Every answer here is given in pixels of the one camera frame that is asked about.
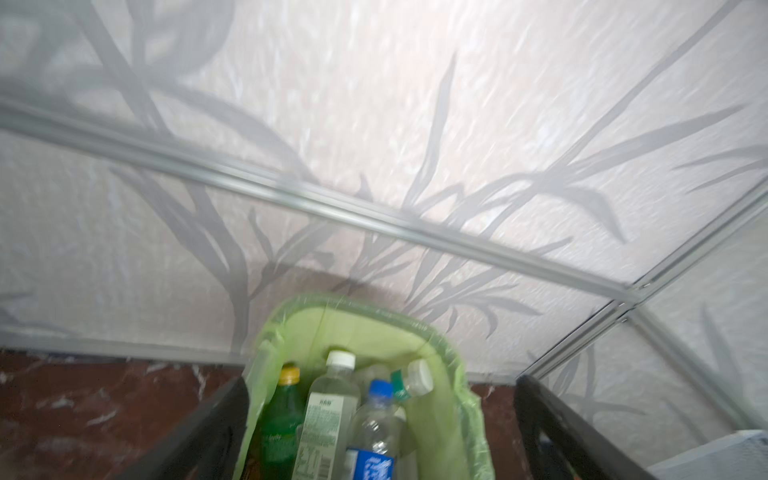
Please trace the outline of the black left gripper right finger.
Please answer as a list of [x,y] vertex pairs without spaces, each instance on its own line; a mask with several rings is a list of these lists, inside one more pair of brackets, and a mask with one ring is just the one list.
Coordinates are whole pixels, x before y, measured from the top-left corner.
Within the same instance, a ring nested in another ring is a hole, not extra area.
[[651,479],[547,387],[518,378],[514,407],[534,479]]

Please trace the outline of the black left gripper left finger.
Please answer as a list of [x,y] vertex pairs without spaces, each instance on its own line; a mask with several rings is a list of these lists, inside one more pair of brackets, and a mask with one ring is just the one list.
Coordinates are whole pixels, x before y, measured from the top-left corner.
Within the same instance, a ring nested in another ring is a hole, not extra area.
[[243,378],[231,379],[119,479],[232,479],[249,410]]

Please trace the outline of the green bottle yellow cap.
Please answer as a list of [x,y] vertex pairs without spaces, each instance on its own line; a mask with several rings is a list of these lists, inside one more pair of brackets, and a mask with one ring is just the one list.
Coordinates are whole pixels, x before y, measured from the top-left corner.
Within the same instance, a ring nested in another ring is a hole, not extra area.
[[262,479],[292,478],[305,416],[305,400],[299,383],[299,367],[293,363],[285,364],[261,418],[259,462]]

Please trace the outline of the clear bottle green cap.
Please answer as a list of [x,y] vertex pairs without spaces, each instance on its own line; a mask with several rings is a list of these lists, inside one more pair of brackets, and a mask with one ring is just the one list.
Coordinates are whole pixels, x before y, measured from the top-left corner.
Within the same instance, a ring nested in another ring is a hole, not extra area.
[[393,388],[391,410],[396,412],[411,399],[423,397],[434,390],[434,379],[426,360],[413,360],[399,369],[390,369],[384,364],[372,364],[354,372],[353,381],[359,387],[361,408],[368,400],[370,384],[374,380],[387,381]]

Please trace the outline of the blue label bottle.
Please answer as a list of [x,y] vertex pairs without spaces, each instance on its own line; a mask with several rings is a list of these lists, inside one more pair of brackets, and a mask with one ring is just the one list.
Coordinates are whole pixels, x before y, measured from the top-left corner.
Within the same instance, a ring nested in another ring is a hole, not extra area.
[[373,380],[353,416],[342,479],[392,480],[400,450],[400,423],[390,382]]

